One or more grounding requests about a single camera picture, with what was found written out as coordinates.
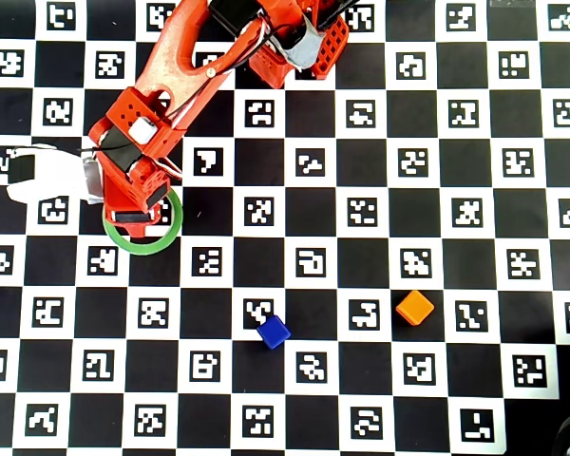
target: checkerboard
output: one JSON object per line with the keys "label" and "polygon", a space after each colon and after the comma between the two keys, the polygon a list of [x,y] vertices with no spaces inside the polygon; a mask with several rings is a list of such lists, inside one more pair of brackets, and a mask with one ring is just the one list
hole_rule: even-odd
{"label": "checkerboard", "polygon": [[[174,7],[0,0],[0,456],[545,454],[570,414],[570,0],[363,0],[326,81],[238,69],[171,156],[158,255],[101,205],[11,201],[12,148],[92,146]],[[209,21],[196,64],[231,43]]]}

